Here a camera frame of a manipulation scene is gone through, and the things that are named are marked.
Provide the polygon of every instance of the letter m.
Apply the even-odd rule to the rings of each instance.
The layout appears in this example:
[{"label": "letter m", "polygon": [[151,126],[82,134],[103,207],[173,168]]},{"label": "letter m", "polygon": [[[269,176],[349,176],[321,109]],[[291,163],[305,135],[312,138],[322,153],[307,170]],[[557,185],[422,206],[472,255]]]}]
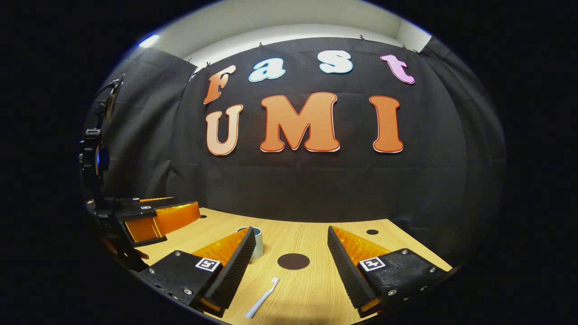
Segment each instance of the letter m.
[{"label": "letter m", "polygon": [[311,152],[339,150],[339,141],[335,139],[333,129],[333,104],[336,101],[335,94],[314,93],[297,114],[289,99],[283,95],[264,98],[261,105],[267,111],[267,122],[261,150],[280,152],[285,148],[285,143],[279,139],[279,130],[285,135],[289,147],[297,150],[307,128],[309,139],[305,141],[305,149]]}]

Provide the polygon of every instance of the brown circle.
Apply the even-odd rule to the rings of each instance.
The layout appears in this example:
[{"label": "brown circle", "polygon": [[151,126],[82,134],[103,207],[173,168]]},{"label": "brown circle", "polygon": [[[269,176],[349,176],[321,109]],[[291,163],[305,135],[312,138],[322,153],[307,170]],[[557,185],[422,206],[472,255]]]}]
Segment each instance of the brown circle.
[{"label": "brown circle", "polygon": [[279,257],[277,264],[286,269],[302,269],[309,265],[309,258],[302,254],[285,254]]}]

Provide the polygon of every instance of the pink letter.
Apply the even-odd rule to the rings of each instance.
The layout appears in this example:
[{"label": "pink letter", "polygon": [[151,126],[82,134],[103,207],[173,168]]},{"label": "pink letter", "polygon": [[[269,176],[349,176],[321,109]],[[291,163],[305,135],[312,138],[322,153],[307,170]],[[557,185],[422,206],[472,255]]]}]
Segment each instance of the pink letter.
[{"label": "pink letter", "polygon": [[416,82],[416,80],[412,76],[408,76],[405,74],[403,68],[407,68],[405,62],[398,60],[395,56],[388,55],[380,57],[383,61],[387,61],[387,64],[390,65],[391,72],[401,81],[405,83],[412,84]]}]

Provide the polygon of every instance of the white toothbrush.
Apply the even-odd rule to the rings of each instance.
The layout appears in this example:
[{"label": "white toothbrush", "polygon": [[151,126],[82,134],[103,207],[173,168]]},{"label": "white toothbrush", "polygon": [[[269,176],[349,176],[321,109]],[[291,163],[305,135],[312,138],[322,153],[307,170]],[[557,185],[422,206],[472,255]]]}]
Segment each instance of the white toothbrush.
[{"label": "white toothbrush", "polygon": [[273,283],[271,289],[269,289],[269,291],[264,293],[263,297],[261,297],[261,299],[259,299],[259,301],[257,301],[257,303],[254,304],[253,307],[251,307],[251,309],[249,309],[249,311],[245,314],[245,318],[253,318],[253,316],[255,316],[255,313],[257,312],[259,307],[263,304],[265,299],[267,299],[267,297],[269,297],[269,295],[273,292],[273,289],[275,289],[277,283],[279,283],[279,278],[273,278],[271,279],[271,282]]}]

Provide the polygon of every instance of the white cup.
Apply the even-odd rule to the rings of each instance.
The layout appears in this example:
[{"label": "white cup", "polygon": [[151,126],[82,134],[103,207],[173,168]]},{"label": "white cup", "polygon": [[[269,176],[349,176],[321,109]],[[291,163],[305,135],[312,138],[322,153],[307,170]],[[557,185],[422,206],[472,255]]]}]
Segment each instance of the white cup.
[{"label": "white cup", "polygon": [[[241,227],[235,232],[245,228],[248,227]],[[253,250],[253,255],[251,255],[251,258],[259,258],[263,256],[263,232],[257,227],[253,227],[253,232],[255,233],[255,250]]]}]

